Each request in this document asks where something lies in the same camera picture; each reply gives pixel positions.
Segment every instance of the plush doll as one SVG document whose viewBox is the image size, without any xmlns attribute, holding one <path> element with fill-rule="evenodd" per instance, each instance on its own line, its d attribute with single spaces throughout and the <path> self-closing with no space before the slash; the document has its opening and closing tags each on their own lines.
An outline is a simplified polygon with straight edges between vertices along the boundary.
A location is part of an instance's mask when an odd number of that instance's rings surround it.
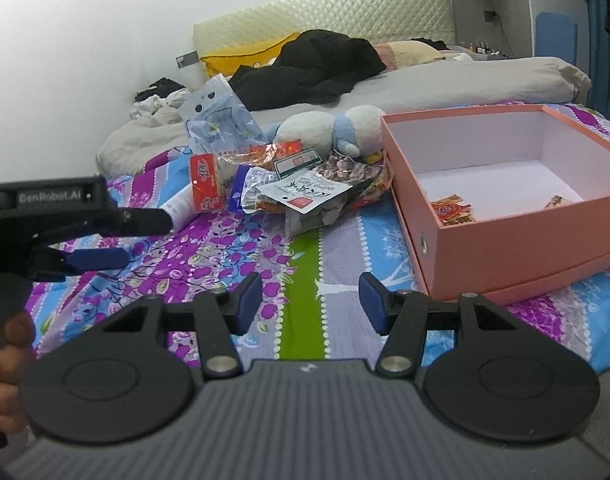
<svg viewBox="0 0 610 480">
<path fill-rule="evenodd" d="M 299 140 L 303 150 L 316 148 L 322 158 L 327 158 L 332 149 L 357 158 L 383 148 L 384 114 L 371 105 L 356 106 L 337 116 L 320 111 L 303 112 L 280 125 L 270 126 L 265 134 L 270 142 Z"/>
</svg>

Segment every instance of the colorful bedsheet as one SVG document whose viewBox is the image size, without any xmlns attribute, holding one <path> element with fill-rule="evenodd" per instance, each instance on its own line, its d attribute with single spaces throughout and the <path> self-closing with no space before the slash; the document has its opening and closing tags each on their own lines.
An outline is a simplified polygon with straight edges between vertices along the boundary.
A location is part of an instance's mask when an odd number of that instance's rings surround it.
<svg viewBox="0 0 610 480">
<path fill-rule="evenodd" d="M 610 142 L 609 121 L 575 105 L 552 107 Z M 163 153 L 139 176 L 111 182 L 110 192 L 121 206 L 161 205 L 188 184 L 188 157 L 187 150 Z M 360 307 L 358 276 L 369 270 L 391 290 L 416 288 L 390 198 L 294 240 L 285 238 L 278 216 L 218 212 L 199 215 L 178 234 L 162 238 L 89 236 L 62 246 L 119 246 L 130 251 L 131 263 L 121 271 L 37 284 L 27 308 L 39 327 L 39 355 L 142 294 L 187 301 L 203 290 L 231 290 L 256 271 L 263 279 L 261 307 L 249 332 L 232 337 L 246 366 L 255 358 L 365 358 L 373 364 L 385 338 L 373 332 Z M 507 309 L 595 370 L 610 366 L 610 270 Z M 193 333 L 170 334 L 168 346 L 186 362 L 196 363 Z M 430 332 L 424 364 L 452 346 L 450 332 Z"/>
</svg>

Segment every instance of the yellow pillow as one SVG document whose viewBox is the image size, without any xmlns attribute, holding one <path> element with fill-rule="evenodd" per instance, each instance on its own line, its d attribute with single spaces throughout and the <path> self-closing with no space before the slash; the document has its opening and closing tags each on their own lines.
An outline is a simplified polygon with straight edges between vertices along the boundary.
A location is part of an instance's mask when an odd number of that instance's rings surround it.
<svg viewBox="0 0 610 480">
<path fill-rule="evenodd" d="M 422 41 L 390 41 L 387 43 L 394 53 L 396 68 L 422 65 L 442 61 L 445 56 Z"/>
<path fill-rule="evenodd" d="M 281 40 L 220 48 L 202 56 L 201 61 L 205 63 L 207 75 L 210 77 L 217 74 L 232 75 L 241 65 L 259 68 L 277 57 L 281 53 L 283 45 L 295 40 L 299 34 L 299 32 L 294 32 Z"/>
</svg>

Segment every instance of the green stripe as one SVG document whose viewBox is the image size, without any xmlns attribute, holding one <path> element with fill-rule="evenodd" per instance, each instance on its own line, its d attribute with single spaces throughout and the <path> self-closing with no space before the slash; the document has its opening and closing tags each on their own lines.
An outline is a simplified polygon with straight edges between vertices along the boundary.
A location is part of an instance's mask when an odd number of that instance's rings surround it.
<svg viewBox="0 0 610 480">
<path fill-rule="evenodd" d="M 319 278 L 319 230 L 303 233 L 290 245 L 294 255 L 291 266 L 296 267 L 286 283 L 285 296 L 289 303 L 283 307 L 283 328 L 280 359 L 324 359 L 323 328 L 320 323 L 320 301 L 316 298 Z"/>
</svg>

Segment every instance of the open box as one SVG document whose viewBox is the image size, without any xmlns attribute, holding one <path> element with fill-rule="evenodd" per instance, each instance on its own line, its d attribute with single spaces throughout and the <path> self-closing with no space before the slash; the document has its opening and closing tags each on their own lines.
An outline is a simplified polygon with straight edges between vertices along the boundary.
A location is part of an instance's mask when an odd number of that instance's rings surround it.
<svg viewBox="0 0 610 480">
<path fill-rule="evenodd" d="M 508 304 L 610 267 L 610 144 L 544 105 L 394 114 L 383 145 L 419 288 Z M 430 202 L 457 194 L 475 222 Z M 568 205 L 545 209 L 554 195 Z"/>
</svg>

